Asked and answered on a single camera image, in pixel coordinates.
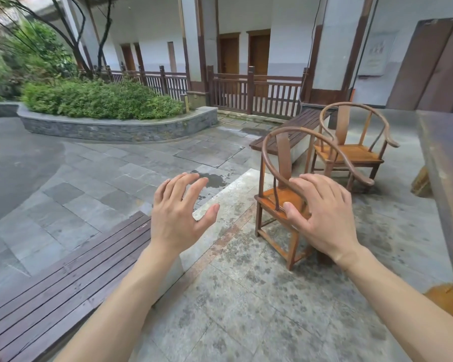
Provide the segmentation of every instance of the person's left hand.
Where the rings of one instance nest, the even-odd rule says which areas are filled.
[[[207,183],[208,178],[199,178],[199,174],[183,173],[158,187],[151,214],[151,244],[176,256],[215,223],[219,204],[208,208],[200,220],[193,218],[194,205]],[[191,186],[185,194],[188,184]]]

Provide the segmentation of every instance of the column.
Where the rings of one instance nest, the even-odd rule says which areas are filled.
[[[304,101],[326,105],[349,100],[373,0],[321,1]]]
[[[218,70],[218,0],[178,0],[183,32],[188,99],[192,107],[208,104],[206,66]]]
[[[92,13],[90,13],[90,10],[85,5],[84,0],[61,1],[64,6],[67,22],[76,39],[85,18],[84,31],[82,33],[81,40],[79,41],[79,49],[84,57],[84,60],[89,65],[89,68],[92,69],[98,64],[97,55],[99,52],[99,37],[97,35],[94,20],[92,19]]]

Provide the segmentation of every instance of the hand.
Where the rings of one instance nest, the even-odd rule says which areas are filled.
[[[219,204],[214,204],[198,221],[193,209],[208,178],[180,174],[163,182],[155,192],[151,213],[151,244],[174,256],[188,249],[216,221]],[[192,184],[185,194],[186,186]]]
[[[362,246],[357,241],[351,194],[331,178],[302,174],[291,178],[303,191],[312,216],[305,219],[289,202],[284,203],[287,218],[317,250],[345,268]]]

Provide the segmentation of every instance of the wooden railing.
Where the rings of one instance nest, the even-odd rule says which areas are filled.
[[[114,84],[121,84],[124,78],[131,78],[160,95],[169,95],[176,100],[181,100],[181,95],[187,91],[186,73],[165,72],[164,66],[160,66],[159,71],[144,71],[141,67],[139,71],[114,71],[106,66],[101,77]]]
[[[307,68],[302,77],[216,74],[207,67],[210,104],[226,110],[274,117],[294,117],[300,111]]]

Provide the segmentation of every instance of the green bush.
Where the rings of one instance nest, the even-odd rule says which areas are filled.
[[[125,80],[57,79],[54,83],[29,82],[22,101],[32,111],[73,118],[160,119],[182,113],[182,103]]]

